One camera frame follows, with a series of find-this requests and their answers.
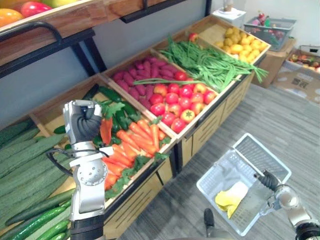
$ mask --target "orange carrot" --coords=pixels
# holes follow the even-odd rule
[[[122,142],[122,146],[124,148],[125,154],[128,156],[128,158],[131,159],[135,159],[135,157],[137,156],[137,153],[130,147],[130,145],[128,143],[126,143],[125,141]]]
[[[135,143],[135,141],[133,141],[125,131],[119,130],[116,133],[116,136],[118,138],[120,138],[122,141],[124,141],[124,142],[130,144],[131,146],[133,146],[135,149],[137,149],[139,151],[141,150],[140,147]]]
[[[129,125],[129,129],[135,134],[143,137],[144,139],[151,140],[150,136],[145,131],[143,131],[134,121]]]
[[[157,124],[152,124],[150,126],[151,133],[152,133],[152,141],[155,149],[159,151],[159,127]]]
[[[159,140],[162,141],[166,137],[166,134],[159,129]]]
[[[149,136],[150,138],[152,138],[152,134],[151,134],[150,127],[149,127],[149,125],[148,125],[148,123],[147,123],[146,121],[144,121],[144,120],[139,120],[139,121],[137,122],[137,124],[138,124],[138,126],[139,126],[143,131],[145,131],[145,132],[148,134],[148,136]]]

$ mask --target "wooden panel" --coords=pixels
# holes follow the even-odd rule
[[[158,169],[157,172],[158,172],[163,184],[166,184],[172,178],[173,175],[172,175],[171,164],[170,164],[169,158],[164,160],[164,163]]]
[[[120,237],[161,189],[162,185],[156,174],[146,180],[145,183],[106,220],[103,231],[107,239]]]
[[[192,154],[194,155],[206,143],[206,141],[215,133],[220,126],[220,119],[225,109],[226,102],[222,102],[213,113],[201,124],[193,134]]]

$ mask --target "green cucumber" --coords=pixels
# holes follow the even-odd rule
[[[123,130],[126,131],[129,129],[128,123],[126,122],[125,112],[122,109],[115,112],[115,118]]]
[[[37,135],[40,132],[38,128],[32,128],[30,130],[27,130],[23,132],[21,135],[16,136],[12,140],[10,140],[7,144],[3,146],[3,148],[7,148],[14,144],[23,143],[24,141],[27,141],[29,139],[32,139],[35,135]]]
[[[53,130],[53,132],[55,134],[65,134],[66,133],[66,127],[65,127],[65,125],[58,126],[55,130]]]
[[[8,157],[0,163],[0,178],[12,172],[21,164],[24,164],[51,149],[54,145],[58,144],[64,138],[64,136],[64,134],[59,134],[46,137],[36,142],[32,146],[18,152],[17,154]]]
[[[103,95],[105,95],[108,99],[110,99],[116,103],[121,102],[121,96],[119,95],[119,93],[117,93],[116,91],[114,91],[110,88],[107,88],[105,86],[100,86],[99,92],[102,93]]]
[[[12,146],[1,148],[0,150],[0,163],[4,162],[6,159],[14,156],[15,154],[27,149],[31,145],[35,144],[37,141],[35,139],[26,140],[24,142],[16,143]]]
[[[61,222],[57,223],[53,227],[51,227],[48,231],[43,233],[40,237],[38,237],[36,240],[50,240],[52,237],[54,237],[57,234],[60,234],[67,230],[68,228],[69,220],[62,220]]]

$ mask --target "gray wall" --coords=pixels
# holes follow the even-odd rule
[[[201,19],[205,0],[187,0],[129,24],[120,20],[94,28],[94,40],[108,67]],[[0,79],[0,129],[87,75],[68,48]]]

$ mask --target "plastic crate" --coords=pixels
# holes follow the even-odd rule
[[[276,19],[269,18],[269,26],[260,26],[252,24],[257,17],[252,18],[244,24],[244,30],[257,38],[271,44],[270,51],[278,52],[288,40],[288,37],[294,28],[297,20],[294,19]]]

